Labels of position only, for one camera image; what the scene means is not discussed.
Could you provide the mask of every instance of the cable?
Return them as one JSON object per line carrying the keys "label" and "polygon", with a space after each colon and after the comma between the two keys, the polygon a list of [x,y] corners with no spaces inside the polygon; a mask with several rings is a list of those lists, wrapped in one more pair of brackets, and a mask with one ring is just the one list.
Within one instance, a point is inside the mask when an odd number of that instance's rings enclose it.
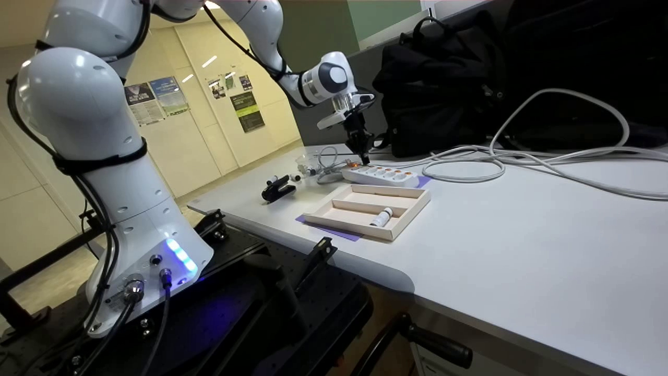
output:
{"label": "cable", "polygon": [[154,336],[154,342],[152,342],[150,355],[145,357],[145,363],[144,363],[144,368],[142,368],[142,373],[139,373],[139,376],[148,376],[150,366],[152,366],[152,361],[154,361],[154,355],[159,352],[160,342],[163,342],[163,336],[164,336],[164,329],[167,329],[167,320],[169,320],[169,297],[171,297],[171,295],[169,295],[169,288],[171,288],[171,273],[163,273],[163,272],[160,272],[160,282],[163,282],[163,295],[164,295],[160,327],[159,327],[159,335]]}
{"label": "cable", "polygon": [[114,338],[114,335],[119,331],[119,327],[128,322],[131,309],[136,307],[136,303],[128,303],[119,316],[119,320],[112,323],[112,327],[109,329],[106,338],[94,349],[91,355],[87,355],[85,363],[82,366],[82,369],[78,372],[79,376],[84,376],[101,357],[101,352],[109,346],[109,342]]}
{"label": "cable", "polygon": [[70,338],[70,341],[66,341],[66,342],[61,342],[61,344],[56,344],[56,346],[53,346],[53,349],[47,349],[47,350],[41,350],[39,355],[36,355],[31,361],[28,361],[25,363],[25,368],[19,372],[20,376],[28,376],[28,372],[39,361],[39,359],[44,359],[44,357],[49,357],[49,355],[54,355],[54,352],[61,352],[61,350],[66,350],[66,349],[73,349],[73,346],[78,346],[79,344],[79,341],[78,338]]}
{"label": "cable", "polygon": [[244,51],[251,61],[255,61],[259,66],[262,66],[264,71],[269,71],[269,74],[275,79],[275,77],[299,77],[299,72],[289,71],[289,69],[274,69],[274,66],[268,66],[264,62],[260,62],[249,47],[244,47],[237,40],[233,40],[227,30],[214,19],[214,15],[211,13],[211,8],[206,3],[203,3],[206,16],[211,19],[211,23],[240,50]]}
{"label": "cable", "polygon": [[56,155],[34,130],[30,130],[30,125],[20,119],[20,113],[17,108],[17,74],[7,79],[7,107],[8,113],[12,114],[15,122],[20,128],[20,132],[34,139],[41,151],[46,151],[47,155]]}
{"label": "cable", "polygon": [[408,372],[407,372],[407,376],[413,376],[416,369],[417,369],[417,363],[413,361],[411,368],[408,368]]}
{"label": "cable", "polygon": [[208,8],[206,3],[203,3],[203,8],[204,8],[206,16],[211,19],[211,23],[213,23],[237,50],[241,50],[249,59],[252,59],[255,62],[259,62],[249,47],[244,47],[237,40],[233,40],[233,38],[227,34],[227,30],[214,19],[214,15],[211,13],[211,8]]}
{"label": "cable", "polygon": [[[599,149],[584,149],[584,151],[573,151],[573,153],[565,153],[565,155],[554,155],[554,153],[534,153],[534,151],[499,151],[499,137],[505,133],[505,130],[512,125],[512,121],[538,96],[542,93],[563,93],[563,96],[573,96],[580,100],[587,100],[594,107],[602,107],[604,111],[611,113],[621,128],[621,135],[615,144],[611,147],[599,147]],[[619,185],[611,185],[611,183],[602,183],[594,179],[587,179],[580,175],[572,175],[563,168],[560,168],[557,164],[572,164],[572,163],[584,163],[584,160],[602,160],[605,159],[632,159],[632,160],[659,160],[659,163],[668,163],[668,153],[659,153],[659,151],[650,151],[650,149],[634,149],[634,147],[625,147],[630,137],[630,125],[626,121],[626,117],[613,108],[611,104],[593,98],[588,93],[582,92],[573,92],[573,89],[563,89],[563,87],[544,87],[534,92],[532,96],[529,96],[499,128],[499,132],[492,135],[492,139],[485,147],[485,144],[466,144],[466,147],[458,147],[439,155],[431,155],[423,160],[417,163],[425,163],[425,166],[421,168],[423,175],[431,178],[431,179],[441,179],[441,182],[452,182],[452,183],[483,183],[483,182],[492,182],[499,179],[505,174],[507,164],[514,166],[523,166],[531,172],[541,172],[541,174],[549,174],[549,175],[557,175],[570,182],[579,182],[610,194],[618,194],[618,196],[629,196],[629,198],[638,198],[638,201],[668,201],[668,194],[664,191],[644,191],[644,190],[630,190],[630,188],[619,188]],[[496,166],[494,174],[489,175],[476,175],[476,178],[461,178],[461,175],[444,175],[444,174],[435,174],[431,168],[437,164],[446,164],[446,163],[490,163]]]}
{"label": "cable", "polygon": [[320,172],[335,168],[335,160],[338,160],[341,155],[335,153],[334,147],[323,147],[323,151],[315,155],[315,156],[318,156],[318,166],[320,166]]}
{"label": "cable", "polygon": [[85,179],[85,178],[73,178],[76,183],[79,185],[79,190],[84,191],[84,196],[87,196],[87,203],[94,206],[94,211],[98,212],[101,216],[101,224],[104,226],[104,234],[106,234],[106,253],[104,253],[104,265],[103,265],[103,272],[101,272],[101,279],[98,279],[98,285],[96,285],[96,292],[94,292],[94,298],[91,298],[91,304],[87,309],[87,316],[84,316],[84,327],[85,331],[91,327],[91,322],[94,322],[94,316],[98,314],[98,307],[103,303],[103,295],[104,295],[104,288],[110,279],[110,273],[117,265],[117,258],[119,258],[119,238],[117,234],[112,232],[112,224],[109,220],[109,212],[103,205],[103,198],[101,194],[94,190],[94,185]]}

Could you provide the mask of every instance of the robotic arm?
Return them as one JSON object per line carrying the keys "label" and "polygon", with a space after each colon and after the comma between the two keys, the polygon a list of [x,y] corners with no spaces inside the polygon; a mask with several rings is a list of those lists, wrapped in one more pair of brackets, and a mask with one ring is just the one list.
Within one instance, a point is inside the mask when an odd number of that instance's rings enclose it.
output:
{"label": "robotic arm", "polygon": [[[320,130],[342,122],[346,147],[368,163],[371,133],[365,130],[363,111],[373,102],[373,93],[355,85],[352,69],[342,51],[327,51],[305,72],[295,72],[280,55],[277,40],[284,13],[277,0],[214,0],[230,19],[246,34],[255,59],[282,85],[296,107],[315,107],[332,100],[334,113],[318,121]],[[159,0],[157,13],[167,19],[189,19],[200,0]]]}
{"label": "robotic arm", "polygon": [[[293,72],[277,51],[277,0],[217,3],[241,26],[255,59],[293,102],[310,107],[332,100],[334,113],[318,125],[342,121],[348,147],[365,159],[371,137],[362,111],[371,96],[355,87],[346,59],[329,51],[312,69]],[[186,21],[200,6],[203,0],[56,0],[38,51],[11,83],[8,104],[17,122],[47,139],[41,147],[106,227],[109,248],[85,282],[90,336],[106,336],[119,320],[152,309],[164,288],[178,295],[192,285],[213,256],[145,156],[120,79],[148,34],[150,13]]]}

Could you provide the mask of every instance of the wooden tray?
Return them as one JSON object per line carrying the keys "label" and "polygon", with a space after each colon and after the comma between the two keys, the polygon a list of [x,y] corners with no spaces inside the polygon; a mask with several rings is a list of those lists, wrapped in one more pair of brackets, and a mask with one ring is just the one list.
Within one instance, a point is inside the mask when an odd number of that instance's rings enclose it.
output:
{"label": "wooden tray", "polygon": [[[312,226],[334,227],[392,242],[430,203],[430,194],[417,188],[350,183],[334,190],[327,203],[303,220]],[[373,216],[392,209],[384,227],[373,227]]]}

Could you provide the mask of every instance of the blue light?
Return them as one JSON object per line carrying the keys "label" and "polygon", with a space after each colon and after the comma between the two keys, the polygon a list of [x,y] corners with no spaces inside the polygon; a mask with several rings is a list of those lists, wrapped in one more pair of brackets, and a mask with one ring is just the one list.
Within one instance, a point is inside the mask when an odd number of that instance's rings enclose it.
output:
{"label": "blue light", "polygon": [[171,251],[179,251],[179,248],[181,248],[179,242],[175,242],[174,238],[167,241],[167,247],[169,247]]}
{"label": "blue light", "polygon": [[167,248],[184,263],[184,268],[189,272],[189,273],[196,273],[198,268],[196,263],[188,256],[188,253],[181,248],[181,245],[174,238],[167,238]]}
{"label": "blue light", "polygon": [[175,256],[181,260],[181,263],[186,263],[189,256],[179,248],[179,251],[175,251]]}
{"label": "blue light", "polygon": [[195,265],[192,258],[186,260],[186,270],[192,272],[192,273],[196,272],[196,265]]}

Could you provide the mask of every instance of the black cable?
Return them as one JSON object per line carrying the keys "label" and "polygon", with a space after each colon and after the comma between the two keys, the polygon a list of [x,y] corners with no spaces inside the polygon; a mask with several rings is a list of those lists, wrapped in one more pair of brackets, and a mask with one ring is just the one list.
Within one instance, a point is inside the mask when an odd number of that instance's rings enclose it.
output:
{"label": "black cable", "polygon": [[255,62],[259,62],[249,47],[244,47],[237,40],[233,40],[233,38],[227,34],[227,30],[214,19],[214,15],[211,13],[211,8],[208,8],[206,3],[203,3],[203,8],[204,8],[206,16],[211,19],[211,23],[213,23],[237,50],[241,50],[249,59],[252,59]]}
{"label": "black cable", "polygon": [[163,300],[163,317],[160,317],[160,327],[159,327],[159,331],[157,331],[157,336],[154,336],[154,342],[152,342],[152,349],[150,349],[150,355],[145,357],[145,363],[144,363],[144,368],[142,368],[142,373],[139,376],[148,376],[148,372],[150,372],[150,366],[152,366],[152,361],[154,361],[154,355],[159,352],[159,349],[160,349],[160,342],[163,342],[163,336],[164,336],[164,329],[167,329],[167,320],[169,320],[169,288],[171,288],[171,279],[169,282],[164,282],[163,279],[163,295],[164,295],[164,300]]}
{"label": "black cable", "polygon": [[413,376],[416,369],[417,369],[417,363],[413,361],[407,376]]}
{"label": "black cable", "polygon": [[36,366],[39,359],[49,357],[49,355],[61,352],[61,350],[66,350],[66,349],[73,349],[73,346],[78,346],[78,344],[79,344],[79,338],[70,338],[70,341],[61,342],[61,344],[56,344],[56,346],[53,346],[53,349],[47,349],[47,350],[41,350],[39,355],[36,355],[31,361],[25,363],[25,368],[20,369],[20,376],[28,376],[28,372],[34,369],[34,366]]}
{"label": "black cable", "polygon": [[7,79],[7,107],[8,113],[12,114],[15,122],[20,128],[20,132],[34,139],[39,149],[44,149],[47,155],[56,155],[30,125],[20,119],[20,113],[17,108],[17,74]]}
{"label": "black cable", "polygon": [[90,201],[84,196],[84,211],[82,211],[82,216],[79,216],[79,232],[82,232],[82,234],[85,232],[87,211],[90,211]]}
{"label": "black cable", "polygon": [[101,272],[101,279],[98,279],[96,292],[91,297],[91,303],[90,303],[90,307],[87,307],[87,312],[84,316],[84,327],[87,331],[90,326],[91,326],[91,320],[98,314],[98,307],[103,303],[103,295],[104,295],[104,288],[109,284],[110,272],[114,270],[119,253],[117,253],[117,235],[114,235],[114,232],[110,227],[109,212],[106,212],[104,205],[101,203],[98,191],[94,190],[94,185],[85,178],[73,178],[73,179],[76,179],[78,188],[82,190],[82,194],[87,198],[87,203],[98,212],[98,216],[101,216],[101,222],[104,226],[104,234],[106,234],[104,265],[103,265],[103,272]]}
{"label": "black cable", "polygon": [[104,349],[109,346],[109,342],[114,338],[114,335],[120,329],[120,326],[128,322],[131,309],[136,307],[136,303],[128,303],[119,316],[119,320],[112,323],[112,327],[109,329],[106,338],[94,349],[91,355],[87,355],[85,363],[79,368],[78,376],[84,376],[94,363],[96,359],[104,352]]}

